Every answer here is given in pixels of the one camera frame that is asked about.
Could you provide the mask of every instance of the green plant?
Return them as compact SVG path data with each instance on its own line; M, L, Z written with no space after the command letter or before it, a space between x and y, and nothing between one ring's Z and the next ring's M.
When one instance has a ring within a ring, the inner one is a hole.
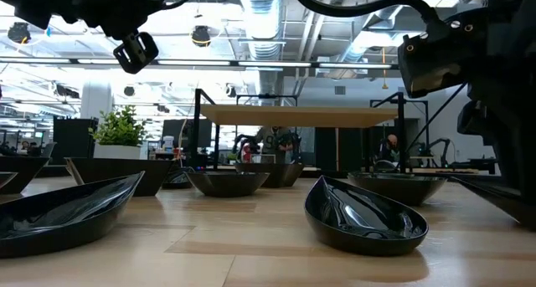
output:
M122 111L100 112L104 122L99 124L97 131L90 128L90 134L101 145L138 146L147 136L145 121L134 120L136 107L125 106Z

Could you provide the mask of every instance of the workbench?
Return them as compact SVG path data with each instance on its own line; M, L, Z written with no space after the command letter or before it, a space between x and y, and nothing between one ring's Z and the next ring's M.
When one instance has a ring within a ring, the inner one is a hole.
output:
M447 183L417 208L430 232L414 253L375 258L340 252L315 239L303 211L314 182L299 179L294 187L260 189L241 198L205 197L195 189L136 197L102 240L0 260L0 285L536 285L536 235L464 187ZM74 185L66 178L36 179L24 195Z

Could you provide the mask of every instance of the white column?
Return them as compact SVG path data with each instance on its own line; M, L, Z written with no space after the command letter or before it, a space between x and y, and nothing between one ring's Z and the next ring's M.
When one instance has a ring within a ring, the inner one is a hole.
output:
M113 103L113 93L111 83L107 80L92 79L84 83L82 89L82 108L80 109L81 119L99 119L102 122L101 111L111 112Z

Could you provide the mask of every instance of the air duct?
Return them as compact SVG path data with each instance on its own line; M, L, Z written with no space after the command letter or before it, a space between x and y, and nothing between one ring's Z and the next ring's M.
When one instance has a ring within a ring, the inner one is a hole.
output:
M372 26L390 26L391 28L394 25L394 18L400 12L402 6L393 6L379 10L376 13L372 13L367 17L361 16L356 18L353 22L354 30L357 32L355 39L352 43L344 50L344 52L339 56L338 62L346 63L356 63L358 62L369 47L363 44L363 35L361 31L365 27ZM329 73L327 76L333 79L341 78L355 78L357 74L353 71L350 72L347 69L337 69Z
M281 36L281 10L283 0L240 0L245 12L245 32L248 38L259 42L248 43L253 60L279 60L281 44L262 42ZM282 73L259 71L259 94L280 94Z

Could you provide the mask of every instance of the white planter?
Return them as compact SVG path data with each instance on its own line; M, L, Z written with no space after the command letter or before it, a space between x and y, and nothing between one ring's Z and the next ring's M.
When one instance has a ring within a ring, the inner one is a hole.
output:
M140 159L138 146L117 146L95 144L94 158Z

